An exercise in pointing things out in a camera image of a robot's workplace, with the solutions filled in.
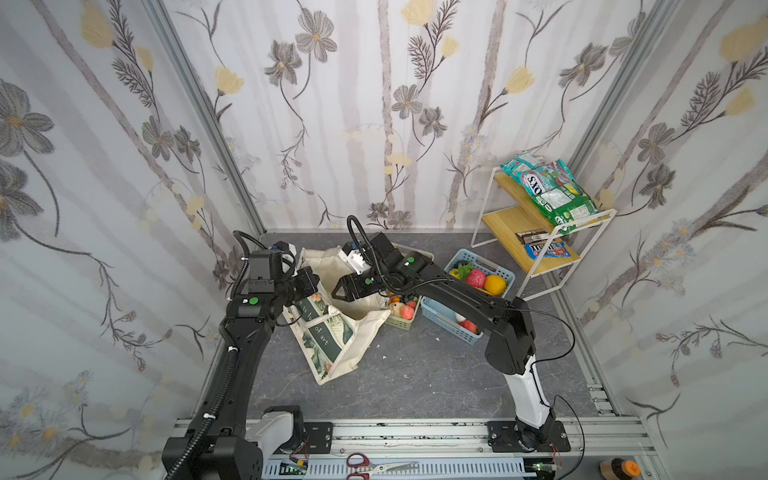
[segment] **light blue basket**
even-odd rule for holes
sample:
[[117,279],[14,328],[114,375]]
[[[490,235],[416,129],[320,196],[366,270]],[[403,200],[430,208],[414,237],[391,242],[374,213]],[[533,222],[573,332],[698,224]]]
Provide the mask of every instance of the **light blue basket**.
[[[507,282],[507,289],[504,291],[503,296],[507,296],[509,290],[512,288],[512,284],[515,281],[515,274],[505,269],[503,266],[496,265],[490,260],[480,257],[477,253],[470,252],[469,250],[462,248],[456,255],[453,256],[448,265],[445,266],[445,271],[450,271],[457,261],[460,262],[472,262],[472,265],[476,269],[482,271],[486,276],[497,275],[503,278]],[[453,333],[458,338],[464,340],[469,345],[474,345],[483,336],[483,332],[479,335],[475,335],[466,328],[460,326],[456,321],[456,315],[453,310],[440,302],[436,302],[431,298],[422,298],[422,314],[439,325],[440,327]]]

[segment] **scissors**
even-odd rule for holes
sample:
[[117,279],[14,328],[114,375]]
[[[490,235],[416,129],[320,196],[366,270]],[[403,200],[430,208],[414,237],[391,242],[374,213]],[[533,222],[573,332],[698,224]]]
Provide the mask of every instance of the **scissors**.
[[417,468],[418,462],[405,462],[405,463],[384,463],[381,465],[374,465],[368,460],[362,453],[353,453],[346,458],[346,466],[350,468],[363,468],[367,467],[368,470],[364,472],[354,472],[346,476],[346,480],[369,480],[373,475],[377,475],[383,472],[398,472],[400,470],[410,470]]

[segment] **wall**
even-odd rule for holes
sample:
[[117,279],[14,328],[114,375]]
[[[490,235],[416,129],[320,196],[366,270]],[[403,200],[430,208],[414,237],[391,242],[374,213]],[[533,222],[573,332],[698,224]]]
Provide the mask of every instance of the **wall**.
[[652,2],[164,3],[268,227],[452,229],[570,157]]
[[143,478],[247,220],[139,2],[3,2],[0,79],[3,475]]
[[578,175],[620,215],[566,290],[676,479],[768,465],[766,15],[681,2]]

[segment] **green snack bag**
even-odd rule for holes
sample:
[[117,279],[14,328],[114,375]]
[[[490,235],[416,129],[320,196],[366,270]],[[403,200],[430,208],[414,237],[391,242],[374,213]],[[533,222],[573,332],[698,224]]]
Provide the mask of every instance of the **green snack bag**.
[[[592,199],[576,182],[570,182],[565,185],[544,192],[541,195],[532,197],[533,204],[541,211],[552,225],[561,225],[580,218],[589,217],[598,212]],[[566,234],[578,228],[582,223],[577,223],[560,229]]]

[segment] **brown bottle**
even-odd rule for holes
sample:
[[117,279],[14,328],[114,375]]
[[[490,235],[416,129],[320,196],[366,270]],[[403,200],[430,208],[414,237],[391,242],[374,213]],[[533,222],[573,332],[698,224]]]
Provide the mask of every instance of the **brown bottle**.
[[632,480],[641,475],[637,463],[623,458],[614,458],[600,463],[600,473],[605,480]]

